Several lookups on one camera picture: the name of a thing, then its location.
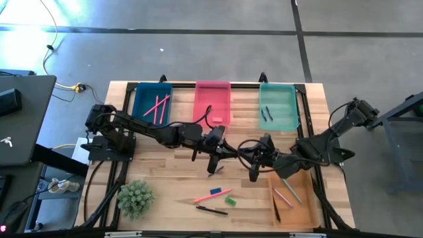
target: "pink tray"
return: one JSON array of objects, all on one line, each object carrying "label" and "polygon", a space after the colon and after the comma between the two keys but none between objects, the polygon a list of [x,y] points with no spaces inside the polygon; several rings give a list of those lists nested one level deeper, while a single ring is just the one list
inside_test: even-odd
[{"label": "pink tray", "polygon": [[[207,120],[211,126],[228,126],[231,122],[231,83],[224,81],[202,81],[196,83],[196,96],[194,100],[194,113],[192,121],[195,122],[206,112],[211,105]],[[206,121],[199,124],[208,128]]]}]

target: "blue tray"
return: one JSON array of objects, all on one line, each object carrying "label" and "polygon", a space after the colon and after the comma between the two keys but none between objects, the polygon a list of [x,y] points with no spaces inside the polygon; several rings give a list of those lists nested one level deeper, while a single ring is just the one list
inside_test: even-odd
[{"label": "blue tray", "polygon": [[260,129],[293,131],[298,127],[297,97],[293,85],[262,83],[259,90]]},{"label": "blue tray", "polygon": [[[166,100],[165,115],[163,116],[163,123],[169,123],[171,115],[172,104],[172,85],[170,83],[138,83],[137,93],[135,94],[134,109],[132,109],[132,116],[153,123],[154,111],[147,116],[143,116],[148,110],[156,105],[156,96],[159,96],[159,102],[169,95],[170,98]],[[163,104],[157,107],[156,125],[160,125],[160,117],[163,109]]]}]

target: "gray floor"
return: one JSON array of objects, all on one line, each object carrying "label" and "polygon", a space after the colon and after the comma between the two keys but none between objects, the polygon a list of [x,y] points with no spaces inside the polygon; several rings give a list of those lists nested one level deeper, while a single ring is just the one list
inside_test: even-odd
[{"label": "gray floor", "polygon": [[[51,25],[38,1],[23,1],[9,0],[0,23]],[[289,0],[45,2],[61,26],[295,30]],[[423,2],[418,0],[297,0],[297,4],[304,30],[423,32]],[[0,68],[43,74],[41,61],[52,37],[29,26],[0,32]],[[46,64],[48,71],[65,84],[90,84],[102,100],[110,80],[157,80],[161,74],[170,80],[256,81],[265,71],[271,81],[304,82],[296,36],[59,34],[59,41],[58,51]],[[324,84],[331,110],[360,97],[386,112],[423,89],[423,38],[307,36],[305,46],[313,82]],[[52,99],[38,142],[54,146],[85,136],[83,123],[94,103],[90,92],[71,103]],[[357,128],[340,142],[356,152],[345,170],[357,228],[423,236],[423,195],[385,192],[397,180],[383,130]],[[39,219],[51,219],[48,207]]]}]

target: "pink pen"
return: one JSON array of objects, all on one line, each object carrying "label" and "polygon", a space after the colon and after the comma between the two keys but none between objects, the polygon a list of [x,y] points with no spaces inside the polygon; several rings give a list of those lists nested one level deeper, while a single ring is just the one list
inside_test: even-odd
[{"label": "pink pen", "polygon": [[283,201],[285,201],[291,208],[293,208],[291,202],[289,202],[288,199],[286,199],[284,197],[284,195],[282,195],[280,192],[278,192],[274,187],[272,187],[272,189],[277,195],[279,195],[280,198],[282,198]]},{"label": "pink pen", "polygon": [[165,108],[166,108],[166,101],[163,103],[163,109],[161,110],[160,125],[163,123],[163,115],[165,114]]},{"label": "pink pen", "polygon": [[157,103],[159,102],[159,96],[156,96],[156,107],[154,108],[154,121],[153,124],[156,124],[156,117],[157,117]]},{"label": "pink pen", "polygon": [[194,200],[194,202],[201,202],[202,200],[206,200],[206,199],[209,199],[209,198],[214,198],[216,196],[219,196],[219,195],[222,195],[222,194],[231,192],[231,191],[232,191],[232,188],[231,189],[226,189],[226,190],[223,190],[221,192],[218,192],[217,194],[212,194],[212,195],[205,196],[205,197],[202,197],[202,198],[197,198],[197,199]]},{"label": "pink pen", "polygon": [[157,103],[154,107],[152,107],[150,110],[148,110],[146,113],[144,113],[144,115],[143,116],[147,116],[151,111],[153,111],[154,109],[156,109],[160,104],[162,104],[162,103],[164,103],[164,102],[166,102],[166,100],[169,98],[170,96],[169,95],[167,95],[166,97],[165,97],[165,99],[163,99],[163,100],[161,100],[159,103]]}]

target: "eraser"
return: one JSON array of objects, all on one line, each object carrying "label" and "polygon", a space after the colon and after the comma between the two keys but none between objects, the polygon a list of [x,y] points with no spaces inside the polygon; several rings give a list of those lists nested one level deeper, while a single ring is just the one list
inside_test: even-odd
[{"label": "eraser", "polygon": [[213,195],[213,194],[217,194],[217,193],[220,193],[222,191],[222,189],[221,188],[214,188],[214,189],[211,189],[210,190],[210,194],[211,195]]},{"label": "eraser", "polygon": [[230,198],[229,196],[227,196],[227,197],[225,198],[225,202],[226,202],[227,204],[231,205],[231,206],[235,206],[235,205],[237,205],[237,202],[236,202],[236,201],[234,201],[234,199]]},{"label": "eraser", "polygon": [[222,122],[222,118],[211,118],[212,122]]}]

